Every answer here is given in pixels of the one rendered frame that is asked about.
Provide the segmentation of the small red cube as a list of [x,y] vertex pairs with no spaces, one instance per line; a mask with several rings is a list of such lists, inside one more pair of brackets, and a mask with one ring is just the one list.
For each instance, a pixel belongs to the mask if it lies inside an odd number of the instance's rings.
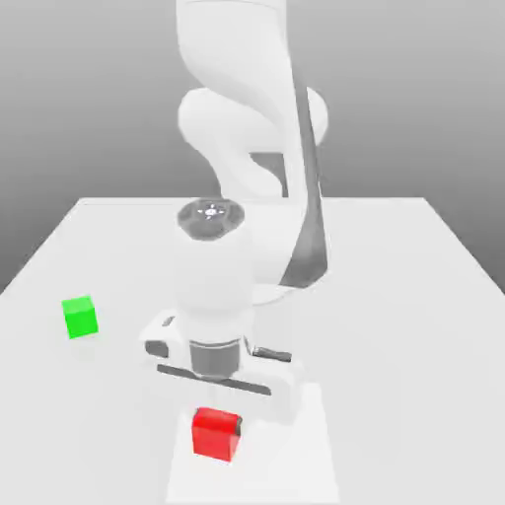
[[237,420],[235,413],[199,407],[191,422],[193,452],[229,463],[241,439],[235,434]]

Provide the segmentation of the small green cube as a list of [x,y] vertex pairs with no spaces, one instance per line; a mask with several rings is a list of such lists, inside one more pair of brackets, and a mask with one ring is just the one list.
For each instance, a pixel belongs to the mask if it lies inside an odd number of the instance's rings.
[[90,296],[63,300],[61,306],[70,339],[99,331],[96,309]]

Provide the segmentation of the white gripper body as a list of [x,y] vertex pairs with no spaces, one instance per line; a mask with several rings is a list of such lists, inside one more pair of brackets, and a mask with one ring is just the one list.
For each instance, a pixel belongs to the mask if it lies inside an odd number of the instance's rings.
[[268,421],[292,421],[300,406],[300,378],[291,363],[219,353],[161,362],[156,371],[183,404]]

